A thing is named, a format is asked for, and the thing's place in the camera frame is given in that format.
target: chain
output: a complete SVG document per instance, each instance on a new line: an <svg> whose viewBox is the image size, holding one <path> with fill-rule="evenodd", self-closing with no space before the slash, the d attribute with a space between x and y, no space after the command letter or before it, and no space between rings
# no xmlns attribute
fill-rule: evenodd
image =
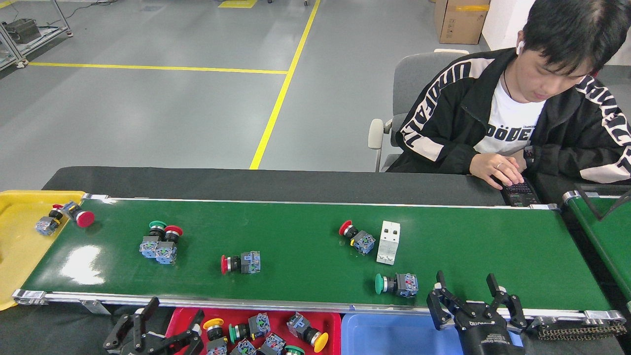
<svg viewBox="0 0 631 355"><path fill-rule="evenodd" d="M611 325L609 327L584 327L569 329L541 329L540 340L596 340L608 337L616 337L627 333L624 325Z"/></svg>

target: man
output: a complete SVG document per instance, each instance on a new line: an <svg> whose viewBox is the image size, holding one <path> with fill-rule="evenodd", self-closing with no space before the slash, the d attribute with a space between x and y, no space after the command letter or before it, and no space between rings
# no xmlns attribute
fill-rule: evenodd
<svg viewBox="0 0 631 355"><path fill-rule="evenodd" d="M472 174L502 189L521 173L631 178L631 129L590 74L624 43L628 0L535 0L516 48L462 57L410 110L389 172Z"/></svg>

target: white wall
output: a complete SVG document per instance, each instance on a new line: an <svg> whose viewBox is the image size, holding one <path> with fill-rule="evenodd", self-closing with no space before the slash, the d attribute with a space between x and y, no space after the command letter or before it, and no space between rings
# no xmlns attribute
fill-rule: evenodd
<svg viewBox="0 0 631 355"><path fill-rule="evenodd" d="M491 0L482 36L491 51L515 47L517 32L528 19L528 11L534 0ZM631 65L631 40L627 40L607 63L609 65Z"/></svg>

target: white circuit breaker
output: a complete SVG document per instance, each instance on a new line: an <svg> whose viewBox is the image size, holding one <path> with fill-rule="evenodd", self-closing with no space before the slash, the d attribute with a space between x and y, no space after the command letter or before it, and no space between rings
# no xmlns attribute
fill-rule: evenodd
<svg viewBox="0 0 631 355"><path fill-rule="evenodd" d="M396 250L399 247L401 225L387 220L381 226L381 238L379 238L379 250L377 250L377 262L394 265Z"/></svg>

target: necklace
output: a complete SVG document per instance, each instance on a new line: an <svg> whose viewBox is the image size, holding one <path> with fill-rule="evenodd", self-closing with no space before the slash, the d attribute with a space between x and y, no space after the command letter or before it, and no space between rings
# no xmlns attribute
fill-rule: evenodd
<svg viewBox="0 0 631 355"><path fill-rule="evenodd" d="M509 90L509 85L506 84L506 69L504 68L504 72L502 73L502 78L504 79L504 86L506 87L506 93L509 94L509 97L514 100L512 98L512 95L510 94L510 90Z"/></svg>

